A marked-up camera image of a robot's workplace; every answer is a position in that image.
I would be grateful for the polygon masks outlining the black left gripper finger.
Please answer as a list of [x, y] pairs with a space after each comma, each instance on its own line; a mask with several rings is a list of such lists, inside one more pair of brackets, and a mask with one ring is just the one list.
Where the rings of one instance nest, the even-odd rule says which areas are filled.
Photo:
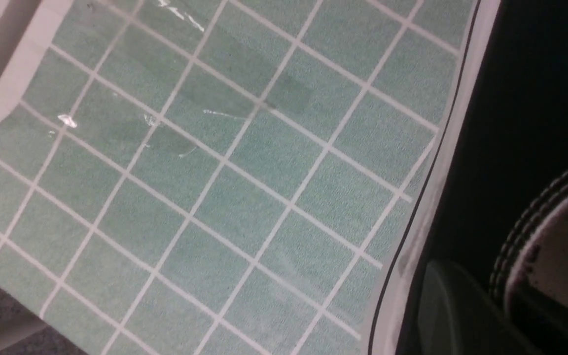
[[426, 266], [417, 315], [424, 355], [539, 355], [460, 265]]

